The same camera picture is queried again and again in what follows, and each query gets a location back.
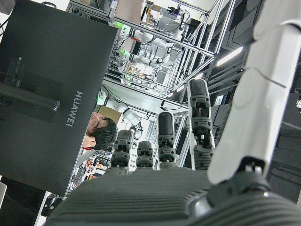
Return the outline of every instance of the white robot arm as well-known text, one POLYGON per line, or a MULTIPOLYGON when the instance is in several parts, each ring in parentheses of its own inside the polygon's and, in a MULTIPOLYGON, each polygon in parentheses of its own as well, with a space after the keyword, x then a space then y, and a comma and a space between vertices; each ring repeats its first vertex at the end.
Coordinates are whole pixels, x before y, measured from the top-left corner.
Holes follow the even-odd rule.
POLYGON ((117 102, 111 99, 109 95, 103 90, 103 88, 101 88, 101 93, 103 102, 99 104, 122 113, 123 116, 132 124, 130 130, 133 131, 134 137, 140 137, 142 133, 142 127, 140 124, 141 118, 134 112, 132 112, 125 103, 117 102))
POLYGON ((301 1, 266 0, 208 177, 267 174, 301 48, 301 1))

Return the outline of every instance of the black hair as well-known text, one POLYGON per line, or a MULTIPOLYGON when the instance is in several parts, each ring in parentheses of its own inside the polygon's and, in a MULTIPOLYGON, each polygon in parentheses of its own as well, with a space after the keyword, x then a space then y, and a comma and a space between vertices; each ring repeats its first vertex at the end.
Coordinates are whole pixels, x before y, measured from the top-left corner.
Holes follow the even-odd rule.
POLYGON ((116 123, 110 118, 104 118, 108 126, 102 128, 93 129, 90 134, 91 137, 95 137, 96 145, 91 147, 95 150, 107 150, 111 143, 116 139, 117 127, 116 123))

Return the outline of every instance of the cardboard box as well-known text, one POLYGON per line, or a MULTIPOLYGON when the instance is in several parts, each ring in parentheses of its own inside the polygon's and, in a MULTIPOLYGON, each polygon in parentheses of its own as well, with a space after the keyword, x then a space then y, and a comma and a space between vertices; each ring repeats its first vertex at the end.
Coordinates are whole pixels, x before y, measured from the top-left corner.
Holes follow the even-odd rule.
POLYGON ((120 113, 114 109, 108 108, 106 106, 101 106, 98 113, 102 114, 106 118, 112 119, 116 123, 116 125, 118 124, 119 120, 121 119, 121 115, 122 115, 122 113, 120 113))

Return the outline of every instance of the black monitor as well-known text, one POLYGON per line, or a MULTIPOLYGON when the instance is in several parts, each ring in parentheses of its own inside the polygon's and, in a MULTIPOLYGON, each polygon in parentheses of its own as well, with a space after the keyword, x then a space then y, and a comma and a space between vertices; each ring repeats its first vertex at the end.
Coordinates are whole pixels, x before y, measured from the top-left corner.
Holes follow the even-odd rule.
POLYGON ((18 89, 60 100, 60 107, 54 112, 18 99, 0 106, 0 175, 66 194, 116 33, 102 23, 17 1, 0 44, 0 76, 21 57, 18 89))

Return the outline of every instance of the ceiling light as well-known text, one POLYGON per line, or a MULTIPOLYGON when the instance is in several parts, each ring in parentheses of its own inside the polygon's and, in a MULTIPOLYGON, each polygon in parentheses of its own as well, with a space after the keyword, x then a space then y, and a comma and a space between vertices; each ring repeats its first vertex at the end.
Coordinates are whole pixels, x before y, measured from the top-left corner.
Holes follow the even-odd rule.
POLYGON ((177 92, 180 92, 182 89, 184 89, 184 85, 180 86, 178 89, 177 89, 177 92))
POLYGON ((237 48, 236 50, 234 50, 232 53, 228 54, 227 56, 225 56, 223 59, 220 59, 217 63, 216 66, 220 66, 224 63, 226 63, 228 60, 232 59, 233 57, 235 57, 237 54, 239 54, 241 51, 243 51, 243 46, 237 48))
POLYGON ((203 73, 198 74, 194 79, 200 79, 200 78, 202 78, 202 77, 203 77, 203 73))

